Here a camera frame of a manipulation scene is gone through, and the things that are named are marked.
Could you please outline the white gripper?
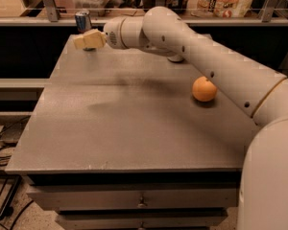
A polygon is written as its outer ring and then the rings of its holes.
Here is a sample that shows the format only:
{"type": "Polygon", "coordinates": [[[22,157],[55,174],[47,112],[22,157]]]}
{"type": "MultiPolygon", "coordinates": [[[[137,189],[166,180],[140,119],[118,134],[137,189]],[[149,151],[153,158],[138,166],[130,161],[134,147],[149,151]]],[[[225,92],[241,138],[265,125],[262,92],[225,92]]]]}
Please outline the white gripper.
{"type": "Polygon", "coordinates": [[[97,49],[103,48],[107,44],[111,48],[122,48],[120,19],[112,19],[104,26],[104,33],[97,29],[89,30],[83,34],[73,37],[74,45],[77,49],[97,49]]]}

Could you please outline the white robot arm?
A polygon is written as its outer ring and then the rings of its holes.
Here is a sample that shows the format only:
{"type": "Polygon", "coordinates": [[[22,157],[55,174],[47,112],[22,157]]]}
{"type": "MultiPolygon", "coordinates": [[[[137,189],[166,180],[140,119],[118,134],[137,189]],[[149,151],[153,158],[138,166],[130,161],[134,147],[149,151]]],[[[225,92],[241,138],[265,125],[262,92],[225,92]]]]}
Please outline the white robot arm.
{"type": "Polygon", "coordinates": [[[173,11],[110,19],[73,38],[79,49],[139,49],[195,66],[259,125],[247,150],[237,230],[288,230],[288,77],[191,30],[173,11]]]}

